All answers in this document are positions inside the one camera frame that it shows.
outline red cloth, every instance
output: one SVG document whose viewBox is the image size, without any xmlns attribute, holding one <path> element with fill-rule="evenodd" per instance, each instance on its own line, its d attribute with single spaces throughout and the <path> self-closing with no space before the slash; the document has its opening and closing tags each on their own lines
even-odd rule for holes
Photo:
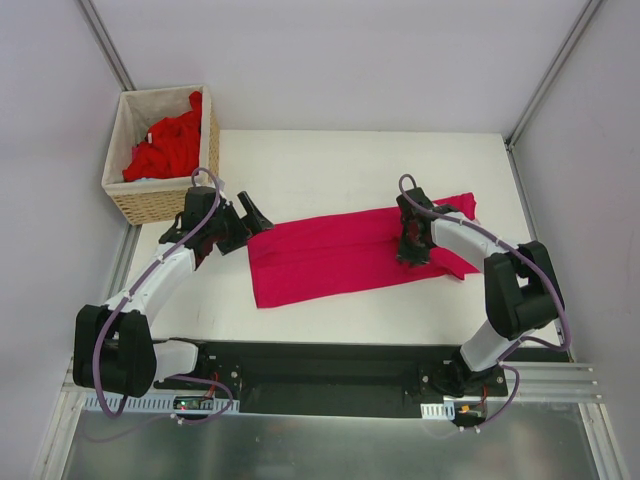
<svg viewBox="0 0 640 480">
<path fill-rule="evenodd" d="M 151 143 L 145 140 L 134 149 L 131 165 L 122 171 L 125 182 L 140 178 L 188 177 L 197 168 L 202 93 L 189 95 L 189 103 L 190 112 L 177 118 L 163 118 L 149 129 Z"/>
<path fill-rule="evenodd" d="M 475 219 L 472 193 L 436 200 Z M 329 215 L 282 223 L 249 240 L 249 263 L 258 308 L 278 307 L 338 293 L 358 292 L 451 274 L 463 280 L 477 270 L 444 248 L 428 265 L 396 260 L 400 209 Z"/>
</svg>

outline basket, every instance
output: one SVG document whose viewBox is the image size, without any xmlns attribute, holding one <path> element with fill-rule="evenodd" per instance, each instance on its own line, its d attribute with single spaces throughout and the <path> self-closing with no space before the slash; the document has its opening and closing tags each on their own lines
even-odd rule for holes
<svg viewBox="0 0 640 480">
<path fill-rule="evenodd" d="M 173 220 L 184 209 L 184 196 L 191 187 L 190 177 L 127 183 L 122 178 L 122 170 L 131 163 L 131 149 L 144 140 L 149 127 L 165 117 L 177 117 L 189 111 L 189 95 L 196 90 L 202 93 L 199 165 L 217 175 L 220 128 L 206 85 L 141 90 L 120 95 L 102 188 L 132 225 Z M 209 178 L 201 173 L 198 182 L 208 184 Z"/>
</svg>

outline white table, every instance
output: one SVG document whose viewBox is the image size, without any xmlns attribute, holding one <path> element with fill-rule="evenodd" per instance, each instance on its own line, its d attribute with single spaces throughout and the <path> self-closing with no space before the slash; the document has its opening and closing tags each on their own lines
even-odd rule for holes
<svg viewBox="0 0 640 480">
<path fill-rule="evenodd" d="M 246 190 L 274 223 L 395 205 L 398 178 L 413 174 L 432 199 L 473 192 L 481 223 L 530 239 L 502 137 L 492 134 L 223 131 L 220 177 L 235 201 Z M 142 228 L 137 272 L 171 222 Z M 217 249 L 169 298 L 154 338 L 460 344 L 485 320 L 481 275 L 440 277 L 258 310 L 246 248 Z M 557 341 L 553 325 L 538 332 Z"/>
</svg>

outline white wall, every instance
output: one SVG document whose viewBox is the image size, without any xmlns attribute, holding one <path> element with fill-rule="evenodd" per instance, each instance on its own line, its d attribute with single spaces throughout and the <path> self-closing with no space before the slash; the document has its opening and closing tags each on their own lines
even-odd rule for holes
<svg viewBox="0 0 640 480">
<path fill-rule="evenodd" d="M 516 146 L 580 360 L 640 478 L 640 2 L 605 3 Z"/>
<path fill-rule="evenodd" d="M 124 223 L 100 188 L 119 88 L 72 1 L 0 15 L 0 479 L 29 478 Z"/>
<path fill-rule="evenodd" d="M 585 0 L 94 0 L 138 88 L 227 129 L 508 134 Z"/>
</svg>

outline folded red cloth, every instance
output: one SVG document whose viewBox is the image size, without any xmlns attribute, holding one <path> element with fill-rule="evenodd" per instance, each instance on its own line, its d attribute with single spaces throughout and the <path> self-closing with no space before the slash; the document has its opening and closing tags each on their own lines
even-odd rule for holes
<svg viewBox="0 0 640 480">
<path fill-rule="evenodd" d="M 163 118 L 147 133 L 151 143 L 141 142 L 131 165 L 122 171 L 126 182 L 140 178 L 188 177 L 199 164 L 202 93 L 189 95 L 191 111 Z"/>
<path fill-rule="evenodd" d="M 472 193 L 436 200 L 475 219 Z M 278 307 L 338 293 L 358 292 L 477 270 L 444 248 L 429 264 L 396 260 L 402 234 L 400 209 L 329 215 L 282 223 L 249 240 L 249 263 L 258 308 Z"/>
</svg>

